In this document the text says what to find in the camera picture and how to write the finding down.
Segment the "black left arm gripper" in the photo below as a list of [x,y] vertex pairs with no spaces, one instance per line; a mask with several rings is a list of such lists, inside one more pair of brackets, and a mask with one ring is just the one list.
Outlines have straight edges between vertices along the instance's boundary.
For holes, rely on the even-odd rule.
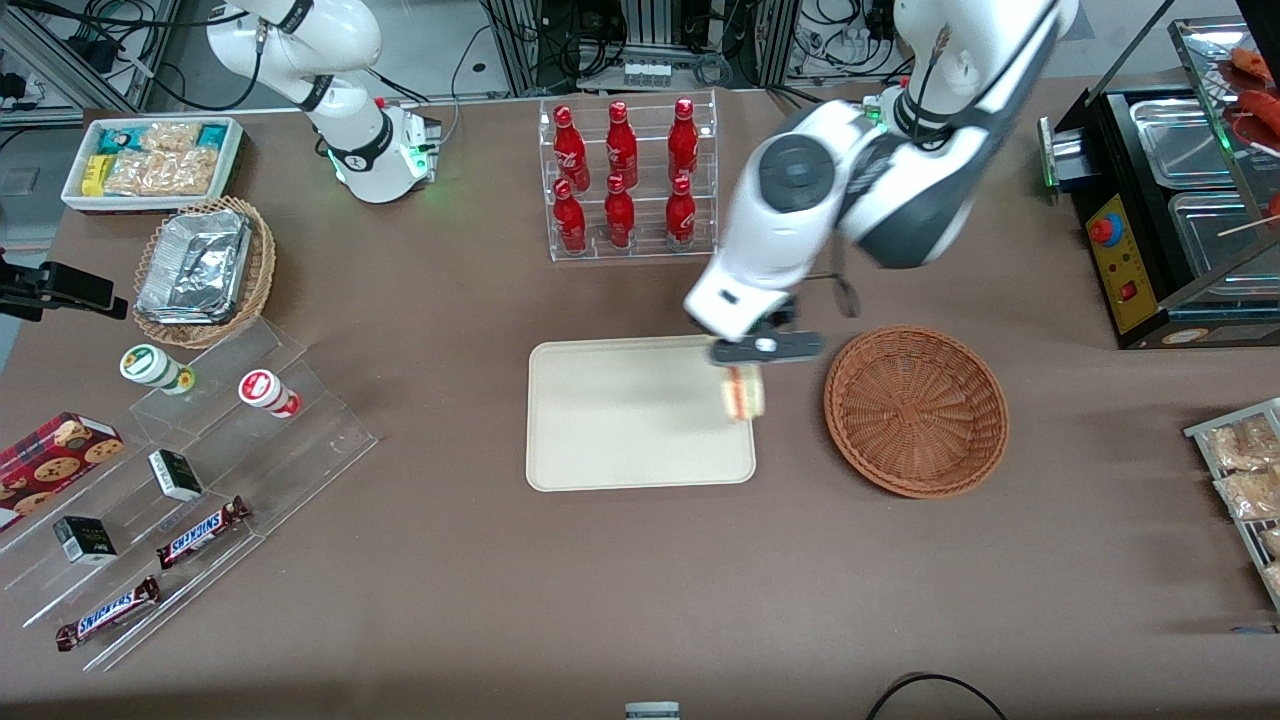
[[796,316],[797,300],[795,297],[785,297],[776,307],[772,307],[754,320],[746,337],[755,340],[758,337],[778,336],[780,333],[785,334],[796,322]]

